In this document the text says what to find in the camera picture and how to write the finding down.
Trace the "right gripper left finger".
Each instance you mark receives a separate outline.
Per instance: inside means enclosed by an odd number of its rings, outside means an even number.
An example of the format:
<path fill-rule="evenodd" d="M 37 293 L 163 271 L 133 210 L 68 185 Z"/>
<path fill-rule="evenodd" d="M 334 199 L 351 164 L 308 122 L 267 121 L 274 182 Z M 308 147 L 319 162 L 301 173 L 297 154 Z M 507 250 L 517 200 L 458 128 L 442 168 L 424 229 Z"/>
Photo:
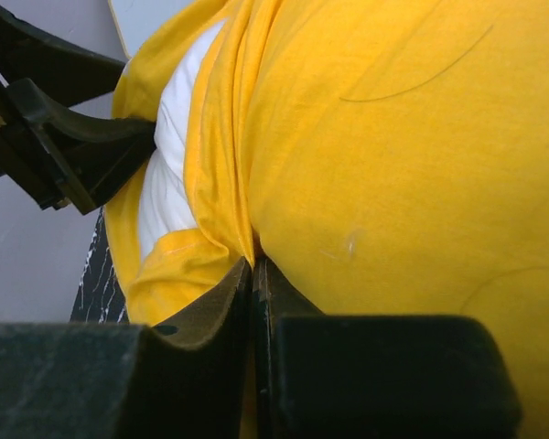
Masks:
<path fill-rule="evenodd" d="M 0 438 L 235 438 L 252 270 L 161 324 L 0 324 Z"/>

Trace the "white pillow insert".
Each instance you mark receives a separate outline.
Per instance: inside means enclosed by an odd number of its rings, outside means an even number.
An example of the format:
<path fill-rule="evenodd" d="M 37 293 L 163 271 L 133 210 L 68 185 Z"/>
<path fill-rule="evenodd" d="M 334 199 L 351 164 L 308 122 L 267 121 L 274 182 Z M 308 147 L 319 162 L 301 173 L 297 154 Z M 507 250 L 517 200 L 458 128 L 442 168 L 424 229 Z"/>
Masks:
<path fill-rule="evenodd" d="M 197 226 L 184 182 L 188 118 L 201 63 L 223 25 L 219 21 L 192 43 L 161 94 L 154 134 L 156 150 L 146 167 L 137 213 L 142 259 L 165 235 Z"/>

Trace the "small whiteboard wooden frame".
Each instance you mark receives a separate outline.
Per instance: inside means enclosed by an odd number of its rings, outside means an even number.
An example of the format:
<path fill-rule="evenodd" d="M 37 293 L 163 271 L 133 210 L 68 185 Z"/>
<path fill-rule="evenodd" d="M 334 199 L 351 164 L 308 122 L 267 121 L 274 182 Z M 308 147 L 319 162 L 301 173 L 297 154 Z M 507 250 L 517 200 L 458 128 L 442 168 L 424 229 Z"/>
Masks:
<path fill-rule="evenodd" d="M 113 22 L 119 36 L 124 54 L 127 58 L 132 57 L 131 49 L 131 37 L 130 37 L 130 15 L 131 9 L 134 5 L 133 0 L 109 0 L 108 6 L 110 8 Z"/>

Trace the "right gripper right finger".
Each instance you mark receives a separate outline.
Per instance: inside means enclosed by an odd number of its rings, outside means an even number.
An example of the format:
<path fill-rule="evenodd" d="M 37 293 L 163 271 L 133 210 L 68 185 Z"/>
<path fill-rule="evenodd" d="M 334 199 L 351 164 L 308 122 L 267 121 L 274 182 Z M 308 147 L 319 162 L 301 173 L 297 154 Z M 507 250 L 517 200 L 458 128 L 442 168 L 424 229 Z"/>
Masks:
<path fill-rule="evenodd" d="M 262 438 L 515 438 L 501 353 L 464 316 L 329 316 L 275 264 L 254 272 Z"/>

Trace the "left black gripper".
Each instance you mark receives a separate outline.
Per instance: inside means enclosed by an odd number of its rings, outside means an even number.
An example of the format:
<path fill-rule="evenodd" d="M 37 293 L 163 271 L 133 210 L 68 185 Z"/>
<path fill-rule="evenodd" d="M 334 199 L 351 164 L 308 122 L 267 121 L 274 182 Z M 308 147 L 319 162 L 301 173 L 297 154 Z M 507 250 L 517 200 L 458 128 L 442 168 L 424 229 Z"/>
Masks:
<path fill-rule="evenodd" d="M 0 177 L 41 209 L 88 214 L 110 201 L 154 151 L 155 125 L 66 107 L 113 91 L 123 69 L 0 6 L 0 73 L 11 84 L 0 76 Z"/>

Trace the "yellow Pikachu pillowcase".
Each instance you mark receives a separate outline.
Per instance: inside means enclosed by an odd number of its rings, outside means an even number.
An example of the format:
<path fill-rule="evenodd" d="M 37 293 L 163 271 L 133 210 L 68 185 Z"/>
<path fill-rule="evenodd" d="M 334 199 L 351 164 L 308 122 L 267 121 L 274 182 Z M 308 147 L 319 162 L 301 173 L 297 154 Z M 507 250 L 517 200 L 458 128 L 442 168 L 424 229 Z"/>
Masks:
<path fill-rule="evenodd" d="M 267 256 L 328 313 L 476 317 L 521 437 L 549 438 L 549 1 L 196 1 L 128 62 L 113 115 L 156 123 L 221 20 L 188 118 L 197 226 L 140 257 L 148 163 L 105 207 L 129 319 Z"/>

